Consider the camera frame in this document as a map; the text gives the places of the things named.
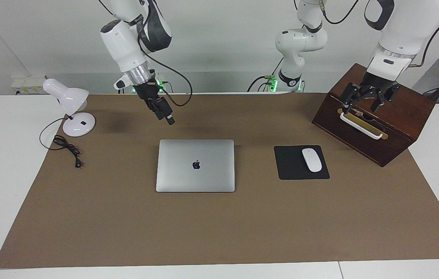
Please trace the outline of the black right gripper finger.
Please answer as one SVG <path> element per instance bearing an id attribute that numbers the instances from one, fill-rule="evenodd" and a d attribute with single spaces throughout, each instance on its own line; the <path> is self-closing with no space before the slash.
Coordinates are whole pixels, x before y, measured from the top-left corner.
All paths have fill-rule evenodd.
<path id="1" fill-rule="evenodd" d="M 168 125 L 173 125 L 175 123 L 175 119 L 172 116 L 173 111 L 170 104 L 168 104 L 168 101 L 164 97 L 160 97 L 157 100 L 157 107 L 163 118 L 165 118 L 168 122 Z"/>
<path id="2" fill-rule="evenodd" d="M 158 120 L 164 118 L 164 113 L 161 111 L 158 99 L 147 99 L 147 106 L 156 115 Z"/>

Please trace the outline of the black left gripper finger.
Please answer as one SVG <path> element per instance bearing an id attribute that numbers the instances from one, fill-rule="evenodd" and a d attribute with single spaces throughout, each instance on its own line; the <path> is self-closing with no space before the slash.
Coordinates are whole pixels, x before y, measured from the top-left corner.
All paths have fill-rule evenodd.
<path id="1" fill-rule="evenodd" d="M 360 84 L 357 85 L 355 83 L 348 83 L 345 89 L 343 90 L 340 101 L 342 102 L 344 109 L 342 109 L 344 114 L 349 113 L 351 108 L 362 101 L 366 96 L 366 85 Z"/>
<path id="2" fill-rule="evenodd" d="M 388 88 L 372 88 L 372 92 L 376 97 L 371 105 L 371 111 L 376 112 L 386 102 L 391 102 L 397 95 L 400 89 L 400 84 L 395 83 Z"/>

